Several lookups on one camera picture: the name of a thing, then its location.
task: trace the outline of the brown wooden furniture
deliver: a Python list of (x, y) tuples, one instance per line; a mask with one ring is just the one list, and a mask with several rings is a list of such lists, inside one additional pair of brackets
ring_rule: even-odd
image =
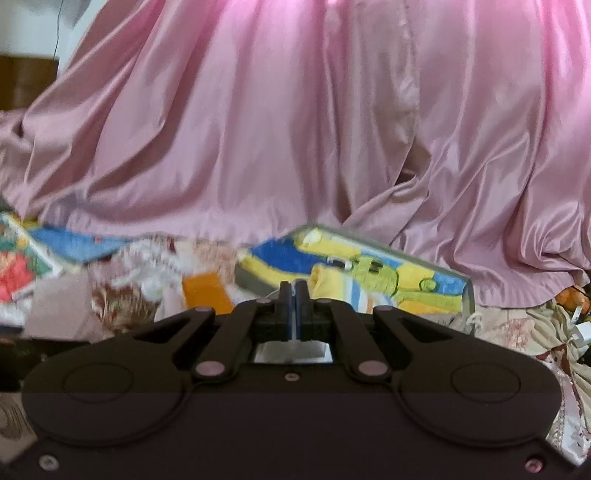
[(57, 60), (0, 55), (0, 110), (26, 108), (57, 77)]

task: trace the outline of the black cable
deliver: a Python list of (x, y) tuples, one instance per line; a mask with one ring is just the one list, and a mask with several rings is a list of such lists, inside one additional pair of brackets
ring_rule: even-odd
[(56, 59), (57, 55), (57, 47), (60, 44), (60, 20), (61, 20), (61, 11), (64, 8), (64, 3), (66, 0), (61, 0), (60, 11), (57, 14), (57, 41), (56, 41), (56, 49), (53, 51), (53, 59)]

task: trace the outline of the wall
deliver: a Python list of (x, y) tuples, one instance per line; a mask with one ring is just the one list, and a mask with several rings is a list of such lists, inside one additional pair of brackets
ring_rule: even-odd
[(57, 44), (62, 68), (106, 1), (65, 0), (58, 43), (61, 0), (0, 0), (0, 52), (51, 58)]

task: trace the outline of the orange object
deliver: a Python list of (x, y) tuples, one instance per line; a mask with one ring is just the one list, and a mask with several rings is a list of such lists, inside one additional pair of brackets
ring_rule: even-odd
[(211, 307), (218, 315), (230, 313), (234, 309), (216, 273), (183, 278), (183, 291), (187, 308)]
[(556, 295), (556, 303), (564, 308), (567, 312), (574, 312), (579, 305), (583, 310), (581, 315), (587, 315), (589, 312), (590, 301), (581, 287), (574, 286), (565, 288), (558, 295)]

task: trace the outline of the orange paper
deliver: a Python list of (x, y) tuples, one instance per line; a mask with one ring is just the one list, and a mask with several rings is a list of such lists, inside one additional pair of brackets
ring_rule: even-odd
[(215, 273), (183, 278), (183, 291), (189, 309), (211, 307), (218, 315), (230, 313), (234, 309), (226, 289)]

